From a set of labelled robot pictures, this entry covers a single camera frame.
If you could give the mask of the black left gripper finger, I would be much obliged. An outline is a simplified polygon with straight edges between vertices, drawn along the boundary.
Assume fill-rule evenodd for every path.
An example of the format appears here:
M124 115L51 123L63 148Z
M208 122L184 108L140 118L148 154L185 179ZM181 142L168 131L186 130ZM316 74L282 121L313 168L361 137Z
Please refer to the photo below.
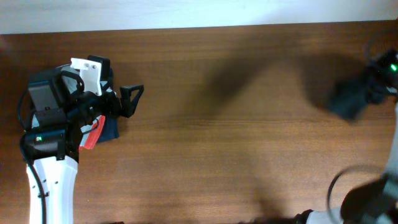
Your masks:
M121 116L130 118L144 92L144 85L121 86Z
M94 61L94 62L99 62L101 64L100 80L106 81L110 76L110 68L111 68L110 67L110 65L111 65L110 59L101 57L101 56L96 56L96 55L89 55L87 57L87 59Z

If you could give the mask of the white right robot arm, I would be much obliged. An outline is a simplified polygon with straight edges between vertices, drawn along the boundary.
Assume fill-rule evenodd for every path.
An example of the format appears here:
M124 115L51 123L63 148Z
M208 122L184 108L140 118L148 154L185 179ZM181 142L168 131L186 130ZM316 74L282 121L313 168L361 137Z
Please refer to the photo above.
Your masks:
M397 96L397 50L369 58L354 79L335 85L327 109L346 121L358 117L367 105L378 105ZM348 192L338 208L324 212L306 210L291 223L397 223L397 138L392 140L389 159L380 178Z

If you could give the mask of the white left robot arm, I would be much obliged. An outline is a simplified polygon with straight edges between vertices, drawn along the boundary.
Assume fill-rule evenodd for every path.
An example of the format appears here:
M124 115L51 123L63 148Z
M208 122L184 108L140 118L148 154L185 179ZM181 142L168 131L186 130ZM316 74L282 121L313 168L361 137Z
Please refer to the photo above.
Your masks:
M118 138L117 120L131 117L143 85L114 90L108 58L89 55L30 76L22 96L29 113L21 121L19 148L30 188L31 223L72 223L79 155Z

